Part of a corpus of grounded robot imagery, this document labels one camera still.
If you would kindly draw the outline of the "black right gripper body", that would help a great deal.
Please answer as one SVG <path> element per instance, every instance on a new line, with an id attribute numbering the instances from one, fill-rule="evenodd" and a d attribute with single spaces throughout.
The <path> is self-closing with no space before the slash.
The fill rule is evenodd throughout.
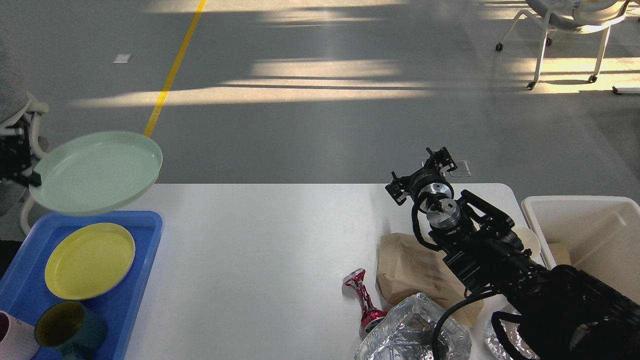
<path id="1" fill-rule="evenodd" d="M 454 189 L 446 178 L 438 170 L 425 168 L 406 177 L 404 193 L 411 199 L 416 199 L 422 193 L 449 199 L 454 198 Z"/>

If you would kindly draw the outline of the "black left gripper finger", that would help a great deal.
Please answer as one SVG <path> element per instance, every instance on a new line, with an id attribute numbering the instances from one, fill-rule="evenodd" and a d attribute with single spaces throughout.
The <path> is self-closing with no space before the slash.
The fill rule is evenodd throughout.
<path id="1" fill-rule="evenodd" d="M 23 173 L 23 171 L 18 170 L 9 170 L 7 171 L 7 178 L 12 182 L 15 182 L 23 187 L 41 187 L 42 186 L 42 178 L 41 174 L 37 172 L 31 172 L 28 174 Z"/>

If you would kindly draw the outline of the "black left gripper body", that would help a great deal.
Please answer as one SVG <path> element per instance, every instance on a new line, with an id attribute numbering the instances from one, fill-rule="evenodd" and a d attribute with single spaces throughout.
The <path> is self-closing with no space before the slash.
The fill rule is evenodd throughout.
<path id="1" fill-rule="evenodd" d="M 31 165 L 31 146 L 26 127 L 5 128 L 0 135 L 0 177 L 8 180 L 8 171 L 25 172 Z"/>

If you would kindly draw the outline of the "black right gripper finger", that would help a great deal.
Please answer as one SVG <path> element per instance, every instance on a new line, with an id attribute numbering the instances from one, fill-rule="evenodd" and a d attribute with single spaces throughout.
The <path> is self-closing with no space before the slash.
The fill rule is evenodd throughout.
<path id="1" fill-rule="evenodd" d="M 389 196 L 391 196 L 392 200 L 398 207 L 404 205 L 407 202 L 407 199 L 411 199 L 413 201 L 413 194 L 410 189 L 410 182 L 412 179 L 411 175 L 405 175 L 399 177 L 395 171 L 391 171 L 391 182 L 389 182 L 385 189 Z"/>
<path id="2" fill-rule="evenodd" d="M 435 170 L 437 173 L 452 173 L 458 170 L 458 166 L 450 154 L 446 146 L 442 146 L 437 150 L 430 147 L 426 148 L 429 157 L 425 160 L 423 168 L 426 170 Z"/>

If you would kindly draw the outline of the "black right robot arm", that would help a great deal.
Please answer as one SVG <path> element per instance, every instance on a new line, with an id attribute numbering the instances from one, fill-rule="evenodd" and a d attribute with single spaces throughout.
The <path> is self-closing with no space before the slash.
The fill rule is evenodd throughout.
<path id="1" fill-rule="evenodd" d="M 491 315 L 494 333 L 514 360 L 524 355 L 509 341 L 503 322 L 516 324 L 541 360 L 637 360 L 639 305 L 589 273 L 570 265 L 553 269 L 531 258 L 505 212 L 468 190 L 455 198 L 445 173 L 457 169 L 446 147 L 411 175 L 393 176 L 385 189 L 397 205 L 413 201 L 418 243 L 443 251 L 444 264 L 470 292 L 440 317 L 432 335 L 436 360 L 441 329 L 464 306 L 496 295 L 517 311 Z"/>

